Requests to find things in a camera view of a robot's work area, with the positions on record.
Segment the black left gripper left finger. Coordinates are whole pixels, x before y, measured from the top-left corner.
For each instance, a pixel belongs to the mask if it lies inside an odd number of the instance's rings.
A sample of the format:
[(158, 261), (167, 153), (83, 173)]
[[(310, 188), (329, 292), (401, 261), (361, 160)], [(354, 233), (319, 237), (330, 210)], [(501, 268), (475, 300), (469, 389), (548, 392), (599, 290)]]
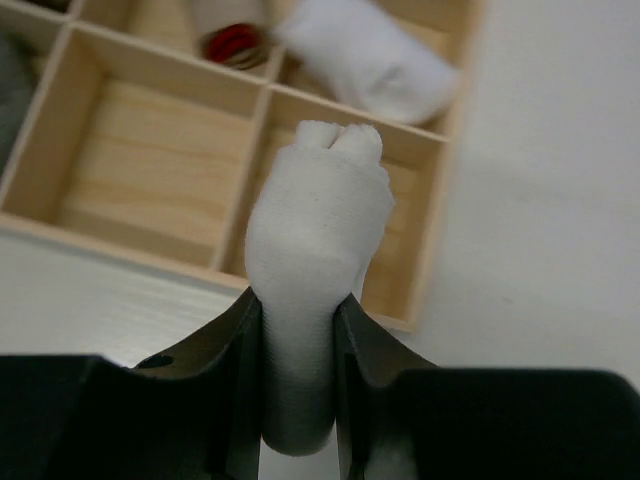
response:
[(1, 359), (5, 479), (254, 479), (261, 307), (251, 291), (133, 368), (96, 355)]

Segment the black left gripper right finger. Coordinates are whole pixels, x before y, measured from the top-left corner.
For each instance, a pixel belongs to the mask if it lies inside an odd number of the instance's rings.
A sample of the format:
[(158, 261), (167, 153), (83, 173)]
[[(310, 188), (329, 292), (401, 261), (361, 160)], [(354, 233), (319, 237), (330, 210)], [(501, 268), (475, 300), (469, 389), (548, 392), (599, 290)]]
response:
[(348, 297), (333, 317), (340, 474), (404, 449), (417, 479), (635, 479), (639, 394), (589, 369), (442, 368)]

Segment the grey sock with black stripes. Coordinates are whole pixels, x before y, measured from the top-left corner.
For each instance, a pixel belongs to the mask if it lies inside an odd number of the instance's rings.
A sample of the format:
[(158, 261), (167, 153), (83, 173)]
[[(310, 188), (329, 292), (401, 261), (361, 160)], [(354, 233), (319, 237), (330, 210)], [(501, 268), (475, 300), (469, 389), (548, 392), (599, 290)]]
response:
[(4, 173), (37, 87), (32, 49), (19, 37), (1, 31), (1, 173)]

